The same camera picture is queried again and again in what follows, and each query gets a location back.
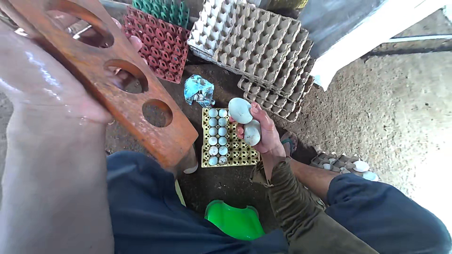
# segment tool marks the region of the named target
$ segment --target red plastic egg tray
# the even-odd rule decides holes
[[[130,6],[124,23],[122,32],[127,37],[137,36],[143,42],[138,53],[154,74],[179,84],[187,60],[190,31]]]

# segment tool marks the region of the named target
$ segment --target green plastic object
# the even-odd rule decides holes
[[[259,214],[252,206],[240,209],[229,206],[222,200],[214,200],[207,205],[204,218],[236,239],[251,241],[265,234],[259,222]]]

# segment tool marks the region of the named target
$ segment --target stacked egg tray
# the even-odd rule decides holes
[[[263,86],[284,90],[286,93],[293,89],[303,73],[309,74],[314,65],[314,59],[309,56],[312,41],[306,41],[301,47],[302,51],[292,57],[292,51],[287,55],[274,83],[263,83]]]
[[[267,72],[261,83],[273,84],[278,81],[282,76],[290,72],[293,68],[295,61],[303,56],[307,56],[311,50],[312,43],[307,41],[308,31],[303,29],[301,26],[294,33],[286,33],[283,38],[283,44],[278,49],[278,54],[273,59],[273,65]]]
[[[281,91],[266,89],[249,80],[241,79],[238,83],[240,89],[244,90],[243,98],[249,102],[257,102],[262,108],[276,114],[277,116],[294,122],[301,111],[302,98],[309,93],[314,78],[307,77],[307,82],[296,86],[291,94],[283,94]]]
[[[187,44],[193,54],[213,61],[218,43],[223,41],[232,28],[232,17],[237,3],[242,0],[206,0],[199,19],[194,23]]]
[[[213,60],[218,65],[260,83],[275,82],[292,51],[302,50],[308,32],[298,20],[287,18],[250,4],[238,4],[232,18],[232,29],[219,42]]]
[[[143,42],[139,50],[154,74],[173,83],[180,83],[187,60],[187,39],[190,31],[156,19],[138,9],[127,7],[122,32],[137,36]]]
[[[224,126],[227,130],[226,135],[224,136],[227,139],[227,143],[225,144],[228,149],[227,154],[227,162],[224,165],[216,164],[209,165],[209,159],[211,156],[209,155],[209,149],[211,145],[209,145],[209,138],[211,137],[209,134],[209,110],[211,108],[203,108],[202,109],[202,129],[204,135],[204,144],[202,146],[202,156],[201,156],[201,167],[203,168],[211,168],[211,167],[226,167],[226,166],[241,166],[241,165],[256,165],[260,161],[260,154],[254,148],[246,144],[242,139],[237,137],[235,133],[235,129],[237,127],[237,123],[229,122],[229,115],[226,115],[224,118],[227,121],[226,126]]]
[[[355,171],[356,165],[353,163],[355,161],[360,160],[358,155],[347,156],[342,154],[341,156],[337,156],[336,153],[332,152],[330,154],[326,154],[325,152],[319,153],[315,158],[311,160],[311,166],[328,169],[336,173],[350,173],[354,172],[359,174],[359,172]]]

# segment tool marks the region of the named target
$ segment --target hole in wooden board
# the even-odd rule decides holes
[[[147,122],[155,127],[166,127],[173,121],[170,107],[159,99],[150,99],[143,104],[143,116]]]
[[[107,25],[76,3],[68,0],[50,1],[47,15],[58,28],[87,45],[106,48],[114,43]]]
[[[104,69],[108,71],[109,80],[119,89],[131,94],[144,93],[148,90],[147,78],[140,68],[120,59],[109,60]]]

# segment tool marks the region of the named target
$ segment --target hand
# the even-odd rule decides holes
[[[253,116],[253,119],[260,122],[262,132],[259,143],[253,146],[253,148],[261,153],[262,156],[273,155],[277,157],[285,157],[286,152],[284,151],[284,147],[279,140],[279,134],[276,131],[275,123],[268,116],[267,112],[263,110],[257,102],[252,102],[251,115]],[[229,117],[229,121],[235,122],[232,117]],[[237,136],[240,139],[243,139],[243,124],[239,123],[235,130],[237,132]]]
[[[61,26],[69,27],[74,19],[55,14]],[[81,38],[87,39],[93,31],[86,31]],[[142,42],[129,38],[138,51]],[[107,123],[111,115],[84,89],[83,85],[51,55],[19,36],[0,22],[0,89],[14,105],[14,110],[27,109],[39,116],[87,119]],[[128,73],[106,71],[116,86],[128,78]]]

